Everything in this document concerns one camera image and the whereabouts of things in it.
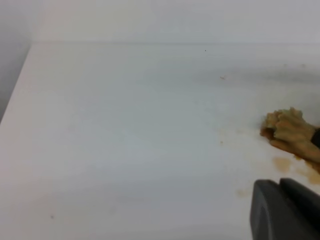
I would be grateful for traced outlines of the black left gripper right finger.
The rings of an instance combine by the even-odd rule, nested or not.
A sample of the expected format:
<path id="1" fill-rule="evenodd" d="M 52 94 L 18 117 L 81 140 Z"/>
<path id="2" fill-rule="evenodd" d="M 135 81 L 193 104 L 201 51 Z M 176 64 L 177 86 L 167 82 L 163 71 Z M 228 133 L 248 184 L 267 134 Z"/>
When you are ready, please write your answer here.
<path id="1" fill-rule="evenodd" d="M 320 148 L 320 129 L 317 128 L 313 135 L 312 138 L 310 140 L 312 142 L 313 145 L 315 145 L 317 148 Z"/>

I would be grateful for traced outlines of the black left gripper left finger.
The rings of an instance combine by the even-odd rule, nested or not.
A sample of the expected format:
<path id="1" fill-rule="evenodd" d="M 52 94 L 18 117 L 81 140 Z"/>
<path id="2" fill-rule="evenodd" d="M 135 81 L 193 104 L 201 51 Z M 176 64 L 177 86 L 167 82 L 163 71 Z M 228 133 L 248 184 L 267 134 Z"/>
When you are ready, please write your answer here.
<path id="1" fill-rule="evenodd" d="M 250 228 L 253 240 L 318 240 L 320 195 L 291 178 L 256 180 Z"/>

